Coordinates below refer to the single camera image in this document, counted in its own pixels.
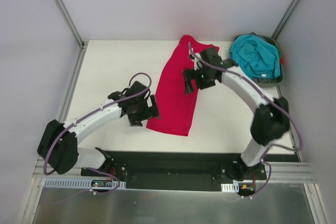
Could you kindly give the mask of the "pink t shirt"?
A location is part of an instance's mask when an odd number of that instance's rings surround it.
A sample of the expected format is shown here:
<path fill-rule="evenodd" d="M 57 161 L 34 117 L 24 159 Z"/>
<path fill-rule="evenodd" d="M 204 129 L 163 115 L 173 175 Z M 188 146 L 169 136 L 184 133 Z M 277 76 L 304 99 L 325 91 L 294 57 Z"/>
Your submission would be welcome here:
<path fill-rule="evenodd" d="M 194 67 L 189 60 L 188 43 L 194 52 L 201 52 L 213 44 L 202 44 L 190 35 L 184 35 L 165 64 L 155 92 L 160 118 L 148 120 L 146 128 L 160 133 L 188 136 L 193 122 L 197 91 L 185 94 L 183 71 Z"/>

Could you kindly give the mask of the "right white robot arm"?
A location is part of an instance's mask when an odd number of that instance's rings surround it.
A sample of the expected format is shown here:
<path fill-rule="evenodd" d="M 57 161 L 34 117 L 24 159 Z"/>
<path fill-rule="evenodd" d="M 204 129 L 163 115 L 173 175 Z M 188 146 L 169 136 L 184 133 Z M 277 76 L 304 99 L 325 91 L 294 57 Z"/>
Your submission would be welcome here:
<path fill-rule="evenodd" d="M 222 59 L 215 47 L 195 53 L 189 46 L 188 53 L 194 66 L 183 71 L 186 94 L 220 82 L 233 90 L 254 115 L 250 126 L 251 140 L 238 160 L 226 169 L 226 176 L 232 180 L 248 179 L 276 140 L 289 131 L 288 101 L 268 94 L 247 77 L 234 60 Z"/>

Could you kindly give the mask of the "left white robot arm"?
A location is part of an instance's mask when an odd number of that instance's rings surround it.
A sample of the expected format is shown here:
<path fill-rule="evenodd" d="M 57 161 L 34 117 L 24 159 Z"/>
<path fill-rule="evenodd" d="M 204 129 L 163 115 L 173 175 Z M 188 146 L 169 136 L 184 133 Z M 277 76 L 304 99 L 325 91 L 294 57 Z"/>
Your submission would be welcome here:
<path fill-rule="evenodd" d="M 99 106 L 78 118 L 50 121 L 44 130 L 37 153 L 53 172 L 65 174 L 72 168 L 88 169 L 99 176 L 112 172 L 112 157 L 99 147 L 87 149 L 79 143 L 107 123 L 128 117 L 130 126 L 160 115 L 155 95 L 139 81 L 108 95 Z"/>

